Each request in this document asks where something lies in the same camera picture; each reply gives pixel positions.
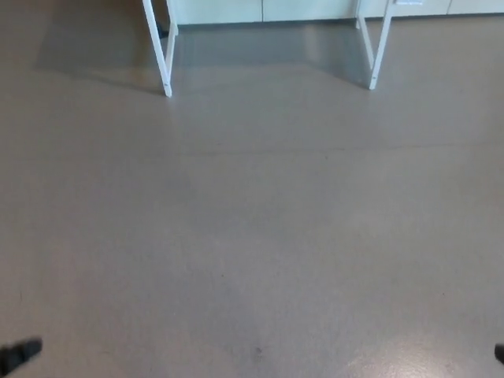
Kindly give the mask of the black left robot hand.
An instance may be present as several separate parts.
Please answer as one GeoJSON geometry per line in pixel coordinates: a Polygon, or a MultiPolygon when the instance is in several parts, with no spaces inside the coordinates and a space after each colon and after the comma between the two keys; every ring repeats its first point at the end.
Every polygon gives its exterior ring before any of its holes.
{"type": "Polygon", "coordinates": [[[39,337],[22,339],[15,343],[1,345],[1,377],[6,377],[22,365],[38,356],[43,350],[43,340],[39,337]]]}

